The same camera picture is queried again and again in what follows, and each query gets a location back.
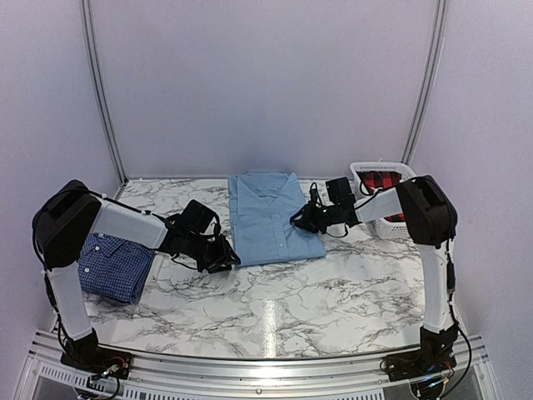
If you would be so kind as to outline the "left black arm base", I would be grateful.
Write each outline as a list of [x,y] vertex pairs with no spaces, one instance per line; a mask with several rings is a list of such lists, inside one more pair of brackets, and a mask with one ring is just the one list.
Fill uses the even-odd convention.
[[102,347],[94,328],[86,337],[79,340],[64,336],[60,339],[60,344],[63,365],[90,372],[98,378],[113,376],[127,379],[129,376],[132,354]]

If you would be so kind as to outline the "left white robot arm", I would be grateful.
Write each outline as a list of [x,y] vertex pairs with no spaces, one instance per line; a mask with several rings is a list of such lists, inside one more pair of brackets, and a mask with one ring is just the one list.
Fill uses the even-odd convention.
[[76,343],[74,359],[88,371],[105,363],[105,352],[87,339],[93,333],[78,277],[82,246],[91,233],[121,238],[170,256],[192,259],[197,271],[218,273],[241,260],[221,232],[220,218],[191,200],[180,212],[163,217],[128,206],[72,180],[52,195],[32,220],[32,241],[44,266],[66,334]]

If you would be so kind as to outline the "light blue long sleeve shirt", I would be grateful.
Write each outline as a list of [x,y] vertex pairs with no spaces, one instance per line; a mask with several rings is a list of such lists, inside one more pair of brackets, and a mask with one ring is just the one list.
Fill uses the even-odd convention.
[[294,172],[228,177],[232,242],[243,267],[323,258],[315,233],[291,225],[306,199]]

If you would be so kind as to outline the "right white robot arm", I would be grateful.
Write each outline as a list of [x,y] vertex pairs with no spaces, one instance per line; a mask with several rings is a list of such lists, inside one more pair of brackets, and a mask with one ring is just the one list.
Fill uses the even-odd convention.
[[315,185],[310,200],[290,218],[296,228],[310,233],[327,233],[333,225],[345,229],[393,215],[403,215],[407,232],[417,245],[423,267],[425,311],[423,328],[439,334],[456,325],[451,300],[456,281],[453,242],[457,211],[430,175],[412,177],[397,185],[375,190],[357,199],[347,178],[326,182],[332,204],[321,202]]

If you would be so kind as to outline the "blue checked shirt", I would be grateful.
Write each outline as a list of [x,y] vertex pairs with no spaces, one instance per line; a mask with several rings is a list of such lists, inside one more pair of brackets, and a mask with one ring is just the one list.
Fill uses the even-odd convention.
[[119,303],[138,303],[155,256],[139,243],[92,233],[78,259],[81,289]]

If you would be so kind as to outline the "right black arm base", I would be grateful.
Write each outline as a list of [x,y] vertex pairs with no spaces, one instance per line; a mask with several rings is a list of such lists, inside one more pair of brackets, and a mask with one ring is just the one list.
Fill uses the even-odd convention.
[[453,345],[458,335],[459,330],[455,325],[438,333],[421,327],[420,348],[385,356],[380,370],[387,374],[391,382],[396,382],[454,368],[456,358]]

